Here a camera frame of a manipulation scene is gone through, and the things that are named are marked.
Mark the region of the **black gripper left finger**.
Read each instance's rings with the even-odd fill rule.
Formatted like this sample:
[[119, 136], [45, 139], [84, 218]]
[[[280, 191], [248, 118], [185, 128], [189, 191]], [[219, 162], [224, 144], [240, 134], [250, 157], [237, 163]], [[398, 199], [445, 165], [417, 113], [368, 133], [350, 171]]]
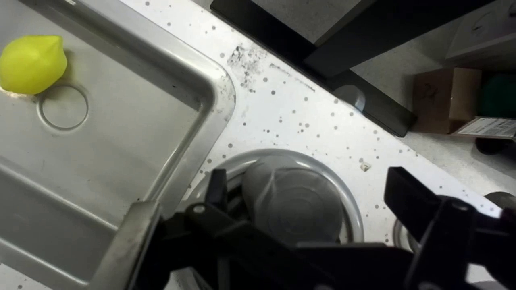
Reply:
[[227, 176], [214, 170], [203, 202], [155, 228], [134, 290], [164, 290], [192, 268], [213, 290], [295, 290], [298, 257], [255, 226], [229, 215]]

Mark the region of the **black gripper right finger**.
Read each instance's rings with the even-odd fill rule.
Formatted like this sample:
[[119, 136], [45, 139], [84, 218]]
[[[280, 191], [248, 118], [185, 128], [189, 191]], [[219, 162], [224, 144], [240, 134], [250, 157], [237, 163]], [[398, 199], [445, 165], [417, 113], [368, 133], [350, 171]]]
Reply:
[[403, 281], [406, 290], [474, 290], [466, 281], [471, 265], [516, 289], [513, 208], [487, 216], [464, 200], [435, 195], [405, 168], [387, 171], [384, 202], [419, 244]]

